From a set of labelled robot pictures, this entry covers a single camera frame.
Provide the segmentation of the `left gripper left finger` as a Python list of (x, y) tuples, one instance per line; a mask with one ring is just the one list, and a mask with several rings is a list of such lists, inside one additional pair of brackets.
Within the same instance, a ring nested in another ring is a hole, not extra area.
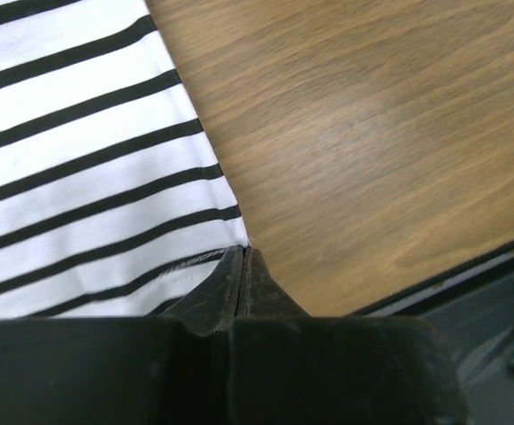
[(144, 317), (0, 320), (0, 424), (223, 424), (244, 250)]

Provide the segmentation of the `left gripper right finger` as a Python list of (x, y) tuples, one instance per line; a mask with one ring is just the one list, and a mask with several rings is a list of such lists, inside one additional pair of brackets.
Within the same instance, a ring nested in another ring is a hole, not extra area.
[(411, 317), (314, 318), (246, 261), (228, 332), (231, 424), (465, 424), (466, 396), (439, 333)]

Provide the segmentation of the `black white striped tank top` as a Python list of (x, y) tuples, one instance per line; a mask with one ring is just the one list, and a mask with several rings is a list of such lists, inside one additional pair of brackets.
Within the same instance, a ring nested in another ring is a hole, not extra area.
[(0, 319), (157, 313), (248, 243), (143, 1), (0, 1)]

